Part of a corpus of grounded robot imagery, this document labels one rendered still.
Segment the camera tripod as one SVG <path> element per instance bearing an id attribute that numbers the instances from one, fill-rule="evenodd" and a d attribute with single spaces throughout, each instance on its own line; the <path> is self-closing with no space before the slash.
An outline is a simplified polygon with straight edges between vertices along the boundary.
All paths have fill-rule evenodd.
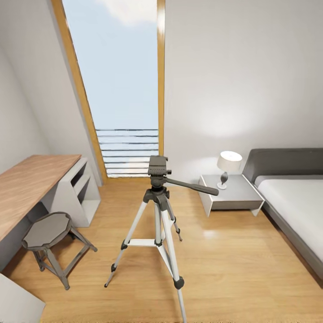
<path id="1" fill-rule="evenodd" d="M 203 193 L 207 193 L 210 195 L 217 196 L 219 194 L 219 190 L 216 188 L 210 188 L 207 186 L 202 186 L 194 183 L 185 183 L 173 179 L 168 179 L 166 175 L 171 175 L 172 170 L 166 169 L 166 161 L 168 161 L 167 157 L 162 156 L 155 156 L 150 157 L 149 161 L 149 167 L 148 167 L 148 176 L 150 176 L 151 179 L 151 189 L 147 189 L 146 193 L 144 195 L 143 201 L 140 205 L 140 208 L 137 212 L 137 215 L 133 221 L 133 224 L 127 234 L 126 239 L 123 240 L 122 246 L 121 246 L 121 252 L 115 262 L 111 266 L 111 275 L 105 284 L 105 288 L 107 287 L 113 273 L 116 271 L 118 262 L 124 253 L 124 250 L 128 246 L 149 246 L 149 247 L 156 247 L 158 251 L 160 252 L 170 274 L 172 275 L 174 286 L 177 288 L 178 297 L 179 297 L 179 304 L 181 308 L 181 314 L 183 323 L 187 323 L 187 318 L 185 314 L 184 309 L 184 303 L 183 303 L 183 297 L 181 288 L 184 286 L 184 279 L 183 277 L 179 276 L 178 272 L 178 266 L 177 261 L 175 257 L 175 250 L 171 235 L 171 227 L 174 224 L 176 228 L 176 232 L 179 235 L 179 238 L 182 242 L 181 236 L 180 236 L 180 229 L 177 226 L 176 223 L 176 217 L 174 216 L 169 198 L 170 198 L 170 191 L 167 191 L 167 188 L 163 186 L 164 183 L 173 183 L 180 186 L 185 186 L 188 188 L 191 188 L 194 191 L 199 191 Z M 155 205 L 155 232 L 156 232 L 156 239 L 131 239 L 131 236 L 134 232 L 134 229 L 141 218 L 141 215 L 148 204 L 149 200 L 154 201 Z M 161 231 L 161 218 L 163 221 L 164 229 Z M 166 238 L 167 246 L 169 250 L 169 254 L 167 253 L 163 241 Z"/>

